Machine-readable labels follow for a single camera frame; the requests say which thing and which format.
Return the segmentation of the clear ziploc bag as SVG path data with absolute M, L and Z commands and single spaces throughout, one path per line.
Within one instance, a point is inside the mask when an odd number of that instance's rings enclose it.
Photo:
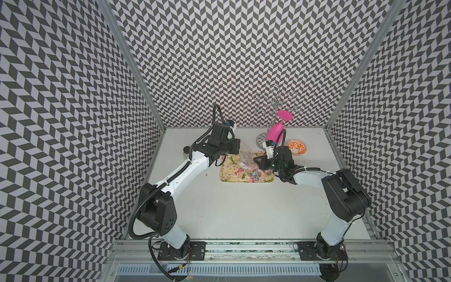
M 252 173 L 258 169 L 258 165 L 255 163 L 254 158 L 263 154 L 263 151 L 252 150 L 246 143 L 241 142 L 238 163 L 245 172 Z

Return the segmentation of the pile of colourful lollipop candies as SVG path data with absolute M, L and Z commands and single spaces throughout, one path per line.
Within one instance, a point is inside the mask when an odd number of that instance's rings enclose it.
M 247 182 L 249 183 L 265 183 L 273 180 L 271 170 L 256 169 L 247 175 Z

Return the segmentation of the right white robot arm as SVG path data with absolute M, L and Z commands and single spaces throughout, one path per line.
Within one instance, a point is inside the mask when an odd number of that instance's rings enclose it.
M 253 159 L 259 169 L 272 170 L 284 183 L 303 184 L 324 190 L 331 217 L 318 234 L 316 247 L 339 247 L 351 224 L 362 218 L 371 205 L 371 198 L 359 180 L 347 168 L 330 172 L 297 165 L 287 146 L 269 150 L 269 155 Z

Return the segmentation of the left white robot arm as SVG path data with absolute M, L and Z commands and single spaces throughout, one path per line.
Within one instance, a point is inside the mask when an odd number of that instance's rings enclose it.
M 236 155 L 240 140 L 235 135 L 236 123 L 216 122 L 189 147 L 187 159 L 169 176 L 156 184 L 145 184 L 139 194 L 137 209 L 129 223 L 129 235 L 145 239 L 150 233 L 138 235 L 134 231 L 138 220 L 163 238 L 180 256 L 189 249 L 190 237 L 177 224 L 176 200 L 195 178 L 215 164 L 222 156 Z

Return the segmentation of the pink plastic wine glass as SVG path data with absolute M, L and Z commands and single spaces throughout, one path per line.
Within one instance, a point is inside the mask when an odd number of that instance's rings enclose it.
M 283 123 L 286 121 L 291 121 L 293 119 L 293 115 L 286 111 L 286 110 L 279 110 L 277 112 L 276 117 L 278 118 L 277 122 L 272 125 L 270 130 L 268 131 L 268 134 L 266 136 L 266 141 L 272 141 L 276 144 L 280 144 L 282 138 L 279 137 L 280 133 L 284 129 Z

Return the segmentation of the floral rectangular tray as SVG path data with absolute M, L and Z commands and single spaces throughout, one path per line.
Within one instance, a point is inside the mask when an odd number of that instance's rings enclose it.
M 220 180 L 226 183 L 249 183 L 247 182 L 247 175 L 243 168 L 238 163 L 239 155 L 227 155 L 225 161 L 221 166 Z

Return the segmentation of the orange patterned small bowl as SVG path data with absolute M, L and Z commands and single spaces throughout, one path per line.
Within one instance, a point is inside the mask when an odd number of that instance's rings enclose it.
M 292 139 L 288 142 L 288 148 L 294 156 L 301 156 L 307 152 L 306 144 L 296 139 Z

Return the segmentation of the chrome glass holder stand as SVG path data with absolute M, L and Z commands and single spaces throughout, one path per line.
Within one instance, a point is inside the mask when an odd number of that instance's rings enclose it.
M 292 115 L 296 113 L 295 109 L 289 107 L 289 103 L 295 100 L 298 96 L 298 91 L 282 90 L 280 86 L 272 83 L 269 86 L 262 87 L 252 99 L 254 113 L 260 121 L 263 122 L 263 133 L 260 133 L 256 138 L 256 145 L 260 150 L 263 150 L 263 145 L 269 130 L 279 120 L 278 112 L 286 110 Z

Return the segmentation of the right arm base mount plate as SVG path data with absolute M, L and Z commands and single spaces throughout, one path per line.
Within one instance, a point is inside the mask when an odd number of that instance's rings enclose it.
M 297 242 L 295 245 L 302 261 L 340 262 L 348 260 L 344 242 L 334 246 L 329 246 L 323 241 Z

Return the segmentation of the aluminium front rail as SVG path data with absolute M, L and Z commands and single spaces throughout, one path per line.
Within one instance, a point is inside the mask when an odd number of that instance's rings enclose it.
M 387 240 L 345 240 L 347 261 L 321 262 L 302 261 L 296 243 L 312 241 L 311 239 L 268 239 L 268 240 L 233 240 L 233 239 L 194 239 L 206 242 L 206 254 L 203 261 L 190 261 L 191 263 L 400 263 L 392 244 Z M 164 261 L 185 262 L 186 260 Z

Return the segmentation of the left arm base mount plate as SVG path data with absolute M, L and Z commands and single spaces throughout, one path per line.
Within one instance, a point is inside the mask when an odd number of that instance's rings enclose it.
M 164 261 L 190 260 L 203 261 L 206 254 L 206 242 L 186 241 L 180 249 L 162 242 L 157 258 Z

